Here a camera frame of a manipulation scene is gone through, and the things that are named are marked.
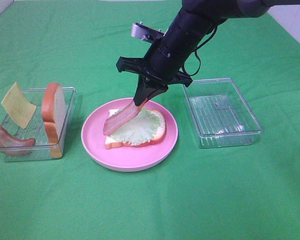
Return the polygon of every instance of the bacon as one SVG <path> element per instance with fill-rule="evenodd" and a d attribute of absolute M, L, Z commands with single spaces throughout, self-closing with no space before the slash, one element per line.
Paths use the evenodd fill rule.
<path fill-rule="evenodd" d="M 147 101 L 148 99 L 145 99 L 143 103 L 136 106 L 135 102 L 132 100 L 124 109 L 110 116 L 104 123 L 103 135 L 110 136 L 123 124 L 137 116 Z"/>
<path fill-rule="evenodd" d="M 28 138 L 28 139 L 19 139 L 12 135 L 10 135 L 7 130 L 5 130 L 0 125 L 0 148 L 4 147 L 30 147 L 35 144 L 34 138 Z M 1 151 L 4 154 L 10 155 L 10 156 L 21 156 L 24 154 L 27 154 L 29 150 L 4 150 Z"/>

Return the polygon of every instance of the green tablecloth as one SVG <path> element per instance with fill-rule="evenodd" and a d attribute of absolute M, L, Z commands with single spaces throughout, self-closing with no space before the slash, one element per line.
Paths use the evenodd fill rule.
<path fill-rule="evenodd" d="M 134 95 L 137 76 L 119 73 L 116 62 L 143 57 L 150 45 L 130 36 L 131 24 L 165 31 L 180 7 L 17 1 L 0 16 L 0 101 L 15 81 L 76 88 L 62 159 L 6 163 L 0 153 L 0 240 L 300 240 L 300 45 L 267 14 L 222 24 L 199 51 L 194 78 L 233 78 L 263 127 L 258 142 L 198 148 L 182 86 L 172 85 L 153 99 L 179 128 L 163 162 L 123 173 L 85 151 L 88 115 Z M 190 57 L 188 71 L 197 66 Z"/>

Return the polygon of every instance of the pink plate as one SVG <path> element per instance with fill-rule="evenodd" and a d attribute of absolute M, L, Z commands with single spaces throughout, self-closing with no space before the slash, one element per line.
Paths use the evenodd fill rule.
<path fill-rule="evenodd" d="M 136 172 L 157 165 L 170 154 L 178 138 L 178 126 L 174 116 L 165 107 L 150 100 L 145 107 L 159 110 L 165 118 L 164 139 L 158 144 L 145 147 L 122 146 L 106 149 L 103 127 L 109 110 L 122 109 L 131 100 L 132 98 L 121 98 L 98 107 L 85 120 L 81 131 L 82 144 L 88 154 L 100 165 L 120 172 Z"/>

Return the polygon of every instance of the toast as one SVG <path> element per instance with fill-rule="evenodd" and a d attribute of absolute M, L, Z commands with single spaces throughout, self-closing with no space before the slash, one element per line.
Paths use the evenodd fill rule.
<path fill-rule="evenodd" d="M 66 102 L 62 86 L 56 82 L 50 82 L 46 87 L 42 101 L 42 119 L 44 130 L 50 145 L 59 142 L 61 130 L 66 118 Z M 61 158 L 63 149 L 57 146 L 50 149 L 52 158 Z"/>
<path fill-rule="evenodd" d="M 110 109 L 109 110 L 109 116 L 113 115 L 114 113 L 116 113 L 118 111 L 118 109 Z M 131 145 L 129 142 L 120 142 L 120 141 L 116 141 L 115 139 L 111 138 L 110 136 L 106 136 L 105 138 L 105 148 L 106 149 L 113 149 L 113 148 L 120 148 L 120 147 L 146 147 L 148 145 L 154 145 L 154 144 L 158 144 L 160 143 L 165 135 L 166 135 L 166 120 L 165 117 L 163 116 L 163 114 L 158 111 L 158 110 L 149 110 L 152 114 L 154 114 L 155 116 L 157 116 L 159 118 L 160 121 L 160 125 L 159 127 L 156 129 L 156 132 L 153 136 L 153 138 L 150 141 L 141 143 L 139 145 Z"/>

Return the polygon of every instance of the cheese slice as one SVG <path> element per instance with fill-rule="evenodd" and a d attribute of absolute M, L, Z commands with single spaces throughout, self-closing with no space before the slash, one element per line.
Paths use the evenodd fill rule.
<path fill-rule="evenodd" d="M 4 96 L 1 105 L 10 118 L 23 129 L 27 127 L 37 108 L 27 101 L 16 82 Z"/>

